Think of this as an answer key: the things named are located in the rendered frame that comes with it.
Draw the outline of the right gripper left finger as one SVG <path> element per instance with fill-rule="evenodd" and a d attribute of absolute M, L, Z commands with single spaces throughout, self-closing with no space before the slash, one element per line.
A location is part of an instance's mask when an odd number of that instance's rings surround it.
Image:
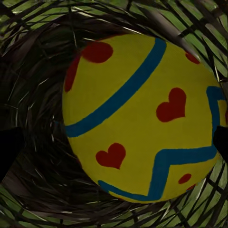
<path fill-rule="evenodd" d="M 0 131 L 0 184 L 24 144 L 24 134 L 20 126 Z"/>

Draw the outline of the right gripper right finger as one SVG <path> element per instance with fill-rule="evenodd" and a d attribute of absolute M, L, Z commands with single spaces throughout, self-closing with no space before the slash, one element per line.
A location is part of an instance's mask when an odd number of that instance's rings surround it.
<path fill-rule="evenodd" d="M 216 128 L 213 144 L 228 164 L 228 128 L 222 126 Z"/>

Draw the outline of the wicker basket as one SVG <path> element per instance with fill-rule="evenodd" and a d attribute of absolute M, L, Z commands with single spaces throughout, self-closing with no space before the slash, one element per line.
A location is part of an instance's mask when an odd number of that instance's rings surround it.
<path fill-rule="evenodd" d="M 51 3 L 46 7 L 41 7 L 41 5 L 49 1 L 53 1 L 53 3 Z M 181 228 L 182 226 L 185 226 L 185 228 L 199 228 L 199 226 L 212 213 L 211 218 L 206 224 L 205 228 L 219 228 L 219 226 L 223 222 L 224 224 L 222 228 L 228 228 L 228 214 L 221 222 L 215 225 L 217 222 L 217 219 L 219 218 L 221 208 L 223 207 L 225 200 L 228 200 L 228 182 L 224 190 L 220 188 L 223 184 L 222 176 L 223 176 L 224 169 L 226 165 L 228 165 L 226 161 L 224 161 L 224 158 L 222 158 L 222 168 L 220 170 L 220 173 L 216 182 L 213 182 L 213 179 L 215 177 L 214 173 L 215 173 L 216 163 L 213 166 L 213 170 L 209 171 L 209 175 L 205 175 L 204 182 L 201 186 L 201 190 L 198 192 L 199 196 L 193 208 L 191 209 L 189 215 L 187 216 L 187 218 L 184 217 L 181 211 L 187 206 L 187 201 L 194 187 L 190 188 L 186 192 L 182 192 L 182 195 L 179 195 L 174 202 L 172 202 L 171 199 L 158 202 L 157 204 L 154 204 L 154 205 L 152 204 L 153 202 L 150 202 L 151 205 L 149 205 L 146 209 L 141 210 L 138 213 L 136 212 L 136 209 L 145 206 L 146 203 L 145 204 L 139 204 L 137 202 L 130 203 L 124 200 L 120 201 L 120 199 L 100 200 L 99 196 L 105 195 L 107 194 L 107 192 L 104 189 L 101 189 L 99 185 L 94 184 L 92 182 L 85 181 L 85 180 L 89 180 L 89 177 L 86 173 L 81 171 L 76 172 L 76 170 L 83 170 L 83 168 L 77 162 L 77 160 L 70 153 L 68 153 L 68 151 L 70 150 L 70 145 L 60 140 L 60 138 L 62 139 L 67 138 L 62 135 L 63 128 L 64 128 L 64 125 L 62 123 L 63 119 L 61 119 L 62 111 L 57 115 L 55 120 L 53 120 L 55 113 L 62 106 L 57 104 L 62 99 L 63 90 L 61 89 L 64 84 L 64 77 L 66 76 L 66 75 L 59 76 L 59 74 L 62 72 L 65 72 L 68 69 L 70 63 L 67 62 L 59 66 L 53 66 L 50 60 L 50 58 L 57 57 L 62 54 L 78 52 L 80 49 L 77 48 L 77 44 L 82 41 L 94 41 L 93 39 L 89 39 L 89 38 L 76 39 L 74 30 L 83 29 L 85 31 L 89 31 L 101 36 L 113 35 L 113 34 L 125 34 L 125 33 L 145 34 L 145 35 L 150 35 L 158 39 L 159 38 L 161 39 L 161 37 L 154 34 L 149 28 L 153 29 L 155 32 L 160 34 L 166 41 L 169 41 L 179 47 L 182 47 L 184 50 L 188 51 L 190 54 L 192 54 L 193 56 L 195 56 L 197 59 L 200 60 L 200 57 L 197 55 L 197 53 L 189 47 L 188 43 L 186 43 L 184 39 L 186 35 L 188 35 L 189 33 L 192 33 L 194 34 L 194 37 L 196 37 L 198 41 L 204 45 L 209 57 L 208 59 L 204 56 L 202 52 L 200 52 L 199 49 L 197 50 L 214 71 L 216 80 L 217 82 L 219 82 L 219 85 L 223 91 L 224 99 L 226 102 L 228 102 L 228 77 L 225 77 L 217 69 L 216 63 L 213 57 L 214 55 L 228 71 L 228 66 L 222 55 L 222 52 L 223 52 L 224 54 L 226 54 L 226 56 L 228 56 L 228 51 L 214 36 L 214 33 L 210 26 L 210 23 L 211 23 L 211 25 L 215 29 L 217 29 L 221 33 L 221 35 L 224 36 L 224 39 L 228 47 L 228 32 L 223 28 L 221 17 L 220 17 L 221 15 L 227 15 L 228 17 L 228 0 L 190 0 L 193 6 L 188 5 L 186 3 L 182 3 L 178 0 L 173 0 L 173 2 L 181 9 L 182 13 L 174 10 L 167 3 L 167 0 L 161 0 L 163 5 L 156 3 L 154 0 L 128 0 L 127 6 L 113 6 L 113 5 L 101 2 L 100 0 L 95 0 L 95 3 L 83 3 L 83 2 L 80 2 L 79 0 L 73 0 L 77 4 L 70 4 L 69 3 L 70 0 L 67 0 L 66 5 L 59 5 L 61 2 L 64 2 L 64 1 L 66 0 L 35 0 L 31 2 L 28 2 L 28 0 L 21 0 L 21 2 L 19 3 L 8 4 L 8 5 L 1 4 L 0 2 L 0 17 L 2 15 L 6 15 L 9 17 L 8 20 L 0 23 L 0 28 L 9 25 L 9 27 L 5 30 L 5 32 L 0 33 L 0 38 L 3 38 L 6 35 L 6 33 L 12 30 L 12 33 L 8 36 L 8 38 L 6 38 L 3 41 L 0 41 L 0 43 L 3 43 L 5 41 L 4 45 L 0 46 L 0 131 L 6 130 L 8 117 L 10 117 L 10 120 L 9 120 L 10 125 L 8 129 L 15 128 L 17 126 L 17 116 L 19 117 L 19 122 L 20 122 L 19 126 L 22 128 L 24 139 L 25 139 L 24 148 L 21 149 L 20 152 L 23 152 L 24 156 L 27 158 L 27 160 L 30 162 L 30 164 L 37 172 L 36 173 L 25 161 L 23 161 L 23 158 L 21 157 L 20 153 L 17 155 L 15 161 L 26 174 L 24 174 L 22 171 L 15 168 L 15 166 L 13 166 L 12 164 L 12 166 L 10 167 L 9 171 L 5 175 L 0 185 L 3 186 L 9 192 L 9 194 L 20 204 L 21 209 L 19 212 L 16 212 L 12 208 L 10 208 L 5 203 L 3 198 L 0 196 L 0 206 L 3 206 L 6 209 L 8 209 L 9 212 L 12 213 L 12 215 L 14 216 L 14 219 L 10 218 L 5 212 L 5 210 L 2 207 L 0 207 L 0 219 L 7 222 L 10 225 L 9 228 L 24 228 L 24 226 L 20 224 L 18 221 L 30 222 L 35 226 L 37 226 L 38 228 L 43 228 L 42 226 L 40 226 L 40 224 L 55 226 L 56 228 L 82 228 L 87 226 L 97 226 L 98 228 L 101 228 L 101 226 L 104 224 L 119 222 L 119 224 L 111 227 L 111 228 L 117 228 L 118 225 L 121 225 L 129 220 L 134 220 L 134 224 L 131 225 L 130 227 L 122 227 L 122 228 L 141 228 L 141 226 L 143 226 L 149 220 L 159 217 L 154 224 L 147 227 L 147 228 L 155 228 L 159 224 L 171 218 L 162 227 L 162 228 L 165 228 L 176 216 L 178 216 L 181 222 L 178 223 L 173 228 Z M 204 1 L 204 3 L 212 5 L 214 9 L 211 11 L 208 11 L 208 9 L 202 4 L 202 1 Z M 22 4 L 36 3 L 36 2 L 37 2 L 36 5 L 28 9 L 13 10 L 14 8 Z M 158 13 L 152 10 L 144 9 L 139 5 L 139 3 L 151 6 L 156 11 L 158 11 Z M 135 4 L 135 6 L 145 16 L 139 15 L 135 12 L 131 12 L 130 8 L 133 4 Z M 88 12 L 88 10 L 79 9 L 77 8 L 77 6 L 89 6 L 95 10 L 100 10 L 102 12 L 105 12 L 106 14 L 95 15 Z M 50 10 L 51 8 L 61 8 L 61 7 L 68 7 L 68 9 L 62 13 L 55 12 L 53 14 L 43 14 L 44 11 Z M 195 16 L 191 14 L 191 12 L 188 11 L 188 9 L 186 9 L 186 7 L 197 11 L 198 13 L 200 13 L 202 17 L 200 19 L 197 19 Z M 31 11 L 34 11 L 36 9 L 40 9 L 40 10 L 32 14 L 31 16 L 27 16 L 27 14 L 29 14 Z M 172 12 L 172 14 L 176 18 L 178 18 L 178 20 L 181 23 L 183 23 L 186 29 L 184 29 L 184 31 L 181 32 L 181 30 L 178 29 L 159 9 Z M 31 23 L 32 25 L 27 24 L 27 21 L 33 19 L 34 17 L 45 16 L 45 15 L 48 15 L 48 16 L 57 15 L 57 16 L 50 21 L 46 21 L 46 24 L 44 24 L 39 28 L 32 29 L 31 27 L 36 25 L 37 23 L 44 23 L 41 21 L 44 20 L 45 18 L 37 22 L 32 22 Z M 180 15 L 191 20 L 192 24 L 188 26 L 187 23 L 185 23 L 185 21 L 180 17 Z M 46 36 L 63 31 L 65 29 L 71 29 L 73 31 L 73 35 L 74 35 L 73 40 L 46 44 L 49 41 L 52 41 L 62 35 L 69 33 L 69 32 L 66 32 L 58 36 L 54 36 L 50 39 L 47 39 L 43 42 L 40 41 L 40 39 Z M 199 31 L 201 38 L 199 38 L 199 36 L 195 33 L 196 29 Z M 222 61 L 212 51 L 212 49 L 210 49 L 204 36 L 206 36 L 211 42 L 214 43 L 214 45 L 218 49 L 218 53 L 221 56 Z M 38 45 L 33 49 L 31 49 L 35 41 L 37 42 Z M 46 48 L 58 47 L 65 44 L 67 45 L 61 48 L 54 49 L 49 52 L 46 52 L 45 50 Z M 58 52 L 63 51 L 64 49 L 74 45 L 76 45 L 76 49 L 64 51 L 58 54 Z M 22 77 L 21 74 L 17 73 L 19 66 L 22 64 L 25 56 L 37 48 L 40 48 L 44 52 L 43 56 L 46 56 L 46 58 L 44 58 L 33 69 L 31 69 L 25 77 Z M 15 124 L 13 124 L 11 110 L 17 109 L 17 108 L 10 106 L 12 99 L 18 93 L 18 91 L 24 86 L 24 84 L 28 82 L 29 78 L 32 77 L 34 73 L 47 62 L 50 62 L 52 67 L 47 70 L 47 72 L 32 86 L 31 90 L 26 94 L 25 99 L 23 100 L 23 102 L 21 103 L 21 106 L 17 110 Z M 19 78 L 22 78 L 22 82 L 20 83 L 19 87 L 17 88 L 17 90 L 13 95 L 14 89 L 17 84 L 16 82 L 13 91 L 11 91 L 15 75 L 17 75 Z M 36 91 L 38 91 L 39 85 L 48 81 L 49 79 L 51 80 L 48 83 L 48 85 L 45 87 L 45 90 L 41 92 L 41 94 L 36 99 L 36 101 L 32 104 L 31 107 L 29 107 L 34 95 L 36 94 Z M 35 90 L 37 83 L 41 81 L 43 82 L 40 83 Z M 56 92 L 59 89 L 60 91 L 50 100 L 49 95 L 51 95 L 52 93 Z M 34 90 L 35 92 L 26 110 L 26 116 L 25 118 L 23 118 L 22 111 L 26 106 Z M 35 114 L 36 117 L 34 121 L 34 126 L 36 125 L 37 121 L 39 122 L 40 132 L 34 133 L 33 126 L 32 126 L 31 108 L 42 95 L 44 95 L 44 98 L 37 109 L 37 112 Z M 56 105 L 57 107 L 55 108 Z M 228 103 L 227 103 L 227 106 L 228 106 Z M 47 112 L 49 108 L 50 108 L 50 112 L 49 112 L 48 118 L 46 118 L 47 122 L 46 122 L 46 126 L 44 127 L 40 121 L 40 118 L 44 113 Z M 47 132 L 47 127 L 49 122 L 50 122 L 51 133 Z M 52 132 L 53 122 L 55 123 L 55 125 L 54 125 L 54 131 Z M 29 124 L 28 125 L 29 133 L 26 132 L 27 123 Z M 36 135 L 40 135 L 40 134 L 42 135 L 43 143 L 41 143 L 40 140 L 36 137 Z M 56 144 L 59 148 L 61 148 L 61 150 L 63 150 L 65 154 L 63 154 L 61 151 L 53 147 L 49 136 L 52 136 L 53 143 Z M 49 157 L 50 155 L 53 158 L 55 158 L 55 160 L 58 161 L 56 165 L 48 161 L 45 157 L 43 157 L 41 154 L 39 154 L 36 151 L 34 137 L 36 137 L 37 141 L 40 143 L 41 147 L 43 148 L 47 156 Z M 55 142 L 54 138 L 58 141 L 58 143 L 65 146 L 67 150 L 64 150 L 61 146 L 59 146 Z M 45 140 L 53 149 L 55 154 L 58 157 L 60 157 L 60 159 L 58 159 L 55 155 L 53 155 L 48 149 L 44 147 Z M 46 172 L 38 164 L 38 162 L 32 157 L 32 155 L 30 154 L 30 149 L 34 152 L 38 160 L 41 162 L 41 164 L 46 168 L 48 172 Z M 60 163 L 70 168 L 72 171 L 66 171 L 58 167 Z M 44 177 L 44 175 L 38 169 L 43 171 L 47 176 Z M 83 175 L 83 177 L 80 177 L 77 179 L 71 178 L 64 172 L 72 173 L 74 175 Z M 57 179 L 55 179 L 53 176 L 51 176 L 52 173 L 59 175 L 67 179 L 68 181 L 71 181 L 71 182 L 79 181 L 79 182 L 86 183 L 87 185 L 77 186 L 72 184 L 70 185 L 62 184 L 61 182 L 57 181 Z M 37 178 L 38 180 L 40 180 L 41 183 L 38 184 L 37 182 L 35 182 L 31 178 L 30 174 L 35 178 Z M 57 183 L 48 182 L 47 181 L 48 177 L 51 177 Z M 32 188 L 24 180 L 34 183 L 36 185 L 36 189 L 32 190 Z M 41 185 L 43 183 L 45 183 L 51 188 L 49 189 L 49 188 L 42 187 Z M 204 188 L 208 184 L 211 184 L 213 186 L 212 192 L 201 204 L 198 205 L 198 208 L 194 210 L 197 202 L 199 201 L 202 195 Z M 69 189 L 69 191 L 65 192 L 62 189 L 58 188 L 56 185 L 64 186 L 65 188 Z M 52 197 L 36 194 L 35 192 L 38 189 L 42 189 L 44 192 L 46 192 L 48 195 Z M 81 190 L 85 192 L 70 192 L 71 190 Z M 207 213 L 205 213 L 205 210 L 209 206 L 209 203 L 211 202 L 216 191 L 221 194 L 221 197 L 218 203 L 216 203 L 214 207 L 212 207 Z M 61 196 L 65 196 L 66 199 L 61 199 L 53 195 L 53 193 Z M 177 206 L 180 204 L 181 200 L 186 195 L 187 197 L 184 202 L 184 205 L 179 210 Z M 97 201 L 69 200 L 69 198 L 77 197 L 77 196 L 97 196 Z M 190 226 L 188 224 L 188 220 L 194 215 L 195 212 L 197 212 L 197 210 L 204 204 L 204 202 L 207 199 L 208 201 L 199 219 L 196 221 L 196 223 L 193 226 Z M 171 205 L 161 210 L 168 201 L 171 203 Z M 88 203 L 98 203 L 98 206 L 93 207 L 93 206 L 86 205 Z M 164 218 L 167 214 L 170 213 L 172 209 L 174 209 L 176 213 L 167 218 Z M 39 217 L 42 220 L 29 219 L 24 217 L 22 214 L 25 211 Z M 126 219 L 116 219 L 117 217 L 120 217 L 128 213 L 128 211 L 132 212 L 131 217 Z M 139 219 L 144 214 L 149 212 L 151 212 L 150 216 L 139 221 Z M 61 222 L 60 223 L 51 222 L 42 217 L 60 219 Z M 64 225 L 63 222 L 65 220 L 73 221 L 77 224 Z"/>

